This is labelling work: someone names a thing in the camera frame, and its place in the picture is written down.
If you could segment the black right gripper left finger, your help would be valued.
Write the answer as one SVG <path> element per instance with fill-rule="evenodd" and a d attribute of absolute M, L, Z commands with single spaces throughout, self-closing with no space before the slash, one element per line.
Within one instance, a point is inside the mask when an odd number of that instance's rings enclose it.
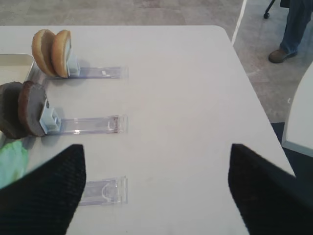
<path fill-rule="evenodd" d="M 84 148 L 73 144 L 0 190 L 0 233 L 66 234 L 85 185 Z"/>

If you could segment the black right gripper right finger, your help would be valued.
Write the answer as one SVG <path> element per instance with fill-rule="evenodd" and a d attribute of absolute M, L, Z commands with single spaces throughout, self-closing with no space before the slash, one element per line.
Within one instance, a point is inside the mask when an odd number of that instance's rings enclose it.
<path fill-rule="evenodd" d="M 230 151 L 228 186 L 251 235 L 311 235 L 313 187 L 243 144 Z"/>

